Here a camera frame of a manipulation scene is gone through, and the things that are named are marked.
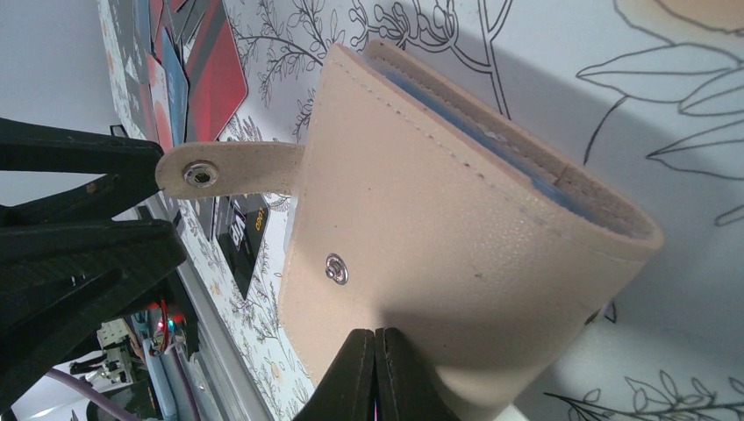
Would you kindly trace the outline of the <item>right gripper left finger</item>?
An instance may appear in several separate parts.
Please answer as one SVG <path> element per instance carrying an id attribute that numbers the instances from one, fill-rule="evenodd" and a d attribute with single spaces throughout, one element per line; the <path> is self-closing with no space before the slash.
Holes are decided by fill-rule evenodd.
<path id="1" fill-rule="evenodd" d="M 295 421 L 363 421 L 375 418 L 375 334 L 351 331 Z"/>

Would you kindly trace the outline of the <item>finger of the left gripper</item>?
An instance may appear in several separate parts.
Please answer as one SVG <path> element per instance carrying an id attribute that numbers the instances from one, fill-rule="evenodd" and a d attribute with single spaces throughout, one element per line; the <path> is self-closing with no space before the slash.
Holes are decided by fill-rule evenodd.
<path id="1" fill-rule="evenodd" d="M 1 207 L 1 226 L 113 218 L 159 191 L 155 142 L 1 119 L 1 169 L 98 175 L 31 202 Z"/>
<path id="2" fill-rule="evenodd" d="M 4 227 L 1 409 L 185 258 L 164 220 Z"/>

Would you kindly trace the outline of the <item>beige card holder wallet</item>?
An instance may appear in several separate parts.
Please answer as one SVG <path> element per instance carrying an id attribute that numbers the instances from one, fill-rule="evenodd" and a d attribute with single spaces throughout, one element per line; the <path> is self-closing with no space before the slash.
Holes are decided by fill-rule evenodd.
<path id="1" fill-rule="evenodd" d="M 173 198 L 296 202 L 278 316 L 314 389 L 395 328 L 460 420 L 491 420 L 662 247 L 645 212 L 385 41 L 332 46 L 304 144 L 189 143 Z"/>

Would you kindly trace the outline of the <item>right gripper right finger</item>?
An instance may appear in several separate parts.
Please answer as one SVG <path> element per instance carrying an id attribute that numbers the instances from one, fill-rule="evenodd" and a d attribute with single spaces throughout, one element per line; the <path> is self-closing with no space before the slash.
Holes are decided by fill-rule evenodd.
<path id="1" fill-rule="evenodd" d="M 376 419 L 456 420 L 434 387 L 423 358 L 395 328 L 375 331 Z"/>

